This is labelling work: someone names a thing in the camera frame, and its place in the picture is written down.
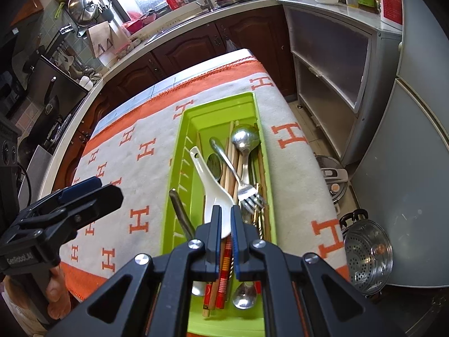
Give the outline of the person's left hand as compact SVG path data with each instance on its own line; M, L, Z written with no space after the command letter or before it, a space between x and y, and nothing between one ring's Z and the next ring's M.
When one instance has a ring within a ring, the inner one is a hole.
M58 265L49 271L51 276L46 287L46 297L49 301L47 311L51 318L59 320L71 311L70 294L65 285L65 275L61 266Z

